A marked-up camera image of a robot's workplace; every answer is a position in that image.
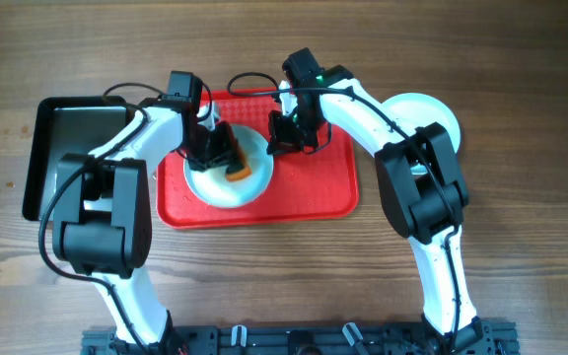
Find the light blue plate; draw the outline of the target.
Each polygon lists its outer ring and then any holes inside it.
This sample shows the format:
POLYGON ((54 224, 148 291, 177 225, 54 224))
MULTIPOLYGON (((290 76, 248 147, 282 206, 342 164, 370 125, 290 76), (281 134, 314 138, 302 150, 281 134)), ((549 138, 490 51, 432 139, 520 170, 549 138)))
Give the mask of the light blue plate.
POLYGON ((274 159, 266 152, 266 139, 250 127, 229 124, 250 164, 252 173, 249 177, 229 182, 225 179, 225 167, 197 172, 189 167, 188 160, 183 164, 189 190, 202 202, 224 209, 242 207, 258 199, 274 174, 274 159))
POLYGON ((440 123, 449 133, 455 153, 459 151, 460 123, 451 109, 438 99, 420 93, 403 93, 385 100, 382 107, 405 133, 413 134, 418 127, 440 123))

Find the orange green sponge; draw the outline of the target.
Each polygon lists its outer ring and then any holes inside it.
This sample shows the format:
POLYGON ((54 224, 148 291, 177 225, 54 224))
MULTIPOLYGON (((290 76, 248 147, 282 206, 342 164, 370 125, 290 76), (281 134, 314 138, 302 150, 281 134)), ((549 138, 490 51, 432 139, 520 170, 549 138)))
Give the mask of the orange green sponge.
POLYGON ((229 182, 237 182, 248 178, 252 173, 250 164, 237 138, 232 140, 231 154, 228 167, 225 170, 225 179, 229 182))

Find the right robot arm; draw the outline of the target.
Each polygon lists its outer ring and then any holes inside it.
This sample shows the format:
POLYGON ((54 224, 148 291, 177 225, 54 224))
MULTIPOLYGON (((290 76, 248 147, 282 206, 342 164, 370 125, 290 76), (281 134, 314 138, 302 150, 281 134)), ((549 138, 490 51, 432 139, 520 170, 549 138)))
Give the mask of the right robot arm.
POLYGON ((459 126, 452 112, 426 95, 380 103, 341 65, 321 67, 300 49, 282 64, 269 116, 270 155, 320 148, 318 132, 339 127, 373 157, 382 208, 413 250, 424 294, 423 316, 441 348, 458 353, 476 340, 475 306, 461 257, 468 191, 457 158, 459 126))

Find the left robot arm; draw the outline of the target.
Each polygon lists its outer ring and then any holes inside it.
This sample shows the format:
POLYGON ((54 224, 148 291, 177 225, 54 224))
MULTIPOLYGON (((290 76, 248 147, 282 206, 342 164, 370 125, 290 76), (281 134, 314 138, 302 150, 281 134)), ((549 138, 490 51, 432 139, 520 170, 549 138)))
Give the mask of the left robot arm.
POLYGON ((90 153, 66 154, 57 166, 56 190, 45 214, 39 253, 55 273, 94 284, 116 324, 112 345, 120 354, 180 354, 185 345, 161 305, 144 267, 152 241, 149 175, 179 152, 191 170, 223 170, 228 182, 250 175, 232 128, 200 108, 208 86, 190 72, 172 72, 164 91, 138 105, 102 95, 107 105, 133 111, 132 121, 90 153))

